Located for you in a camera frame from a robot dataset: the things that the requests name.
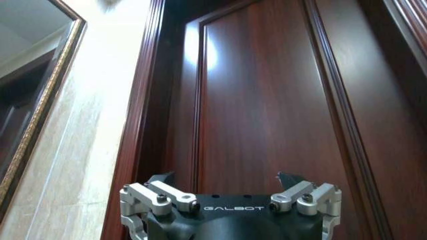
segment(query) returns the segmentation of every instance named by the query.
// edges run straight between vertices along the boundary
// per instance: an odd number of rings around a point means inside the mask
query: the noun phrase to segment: silver metal bracket
[[[304,194],[296,200],[297,212],[313,216],[317,211],[322,217],[322,240],[329,240],[333,234],[333,227],[341,220],[341,190],[332,184],[324,183],[309,194]]]
[[[198,211],[200,204],[197,203],[196,195],[192,193],[181,192],[161,181],[149,182],[148,188],[156,193],[164,194],[168,198],[170,198],[172,203],[178,211],[186,213]]]
[[[146,240],[142,216],[152,211],[156,216],[164,216],[172,211],[172,201],[138,183],[125,185],[120,190],[120,221],[128,227],[132,240]]]
[[[292,204],[297,198],[313,191],[313,184],[309,181],[301,181],[288,190],[270,195],[269,209],[276,213],[282,213],[290,210]]]

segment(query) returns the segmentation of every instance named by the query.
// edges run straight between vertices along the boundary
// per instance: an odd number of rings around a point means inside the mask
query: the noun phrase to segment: door panel
[[[404,72],[398,69],[406,59],[389,64],[354,5],[349,0],[318,0],[318,12],[392,236],[422,239],[427,231],[417,222],[427,221],[427,208],[420,207],[427,196],[427,137],[400,82],[427,79],[414,64]]]
[[[338,185],[336,239],[358,239],[314,51],[296,0],[246,1],[186,25],[169,167],[198,193],[281,192],[278,171]]]
[[[336,239],[420,238],[427,137],[401,82],[425,76],[386,56],[354,0],[244,0],[189,22],[161,169],[177,187],[270,194],[284,171],[341,188]]]

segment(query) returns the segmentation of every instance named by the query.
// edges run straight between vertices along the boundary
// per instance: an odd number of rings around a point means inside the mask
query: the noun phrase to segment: bolt head
[[[269,211],[272,211],[273,213],[277,213],[278,210],[280,210],[280,206],[278,206],[277,203],[274,203],[274,202],[270,202],[270,203],[268,204],[268,208],[269,208]]]
[[[313,196],[312,196],[309,193],[305,193],[305,194],[301,196],[301,200],[302,200],[305,203],[312,203],[312,202],[313,202]]]
[[[196,213],[200,210],[200,203],[197,203],[196,201],[193,201],[189,205],[189,212],[190,213]]]
[[[164,203],[165,201],[168,201],[168,197],[166,197],[166,195],[164,195],[162,193],[160,193],[158,195],[157,195],[157,203]]]

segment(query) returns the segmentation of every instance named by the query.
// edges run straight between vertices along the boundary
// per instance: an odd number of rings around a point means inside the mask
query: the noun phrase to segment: marble wall
[[[149,0],[64,0],[86,20],[0,239],[98,239]]]

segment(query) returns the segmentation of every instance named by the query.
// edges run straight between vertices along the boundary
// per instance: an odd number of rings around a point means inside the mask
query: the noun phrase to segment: reddish-brown wood
[[[301,5],[250,2],[185,28],[170,122],[177,186],[202,193],[272,193],[280,190],[277,171],[333,182],[346,200],[337,238],[361,238]]]
[[[101,239],[122,239],[125,228],[120,223],[120,196],[118,191],[124,184],[136,179],[138,155],[141,150],[141,136],[144,134],[144,123],[146,113],[148,89],[156,45],[160,34],[160,23],[162,19],[164,0],[152,0],[148,17],[145,20],[144,34],[140,45],[137,68],[130,90],[128,117],[121,137],[120,150],[113,171],[109,199],[104,217]]]
[[[414,222],[427,220],[427,135],[401,82],[427,78],[416,62],[400,63],[398,42],[377,41],[350,0],[317,2],[392,237],[421,239],[425,229]],[[398,64],[389,59],[396,54]]]
[[[424,0],[393,0],[393,2],[427,55],[427,3]]]
[[[277,171],[334,183],[336,239],[421,238],[409,223],[427,216],[425,66],[386,1],[242,0],[218,11],[232,0],[165,1],[157,44],[142,43],[104,239],[124,236],[122,184],[166,171],[202,193],[276,192]]]

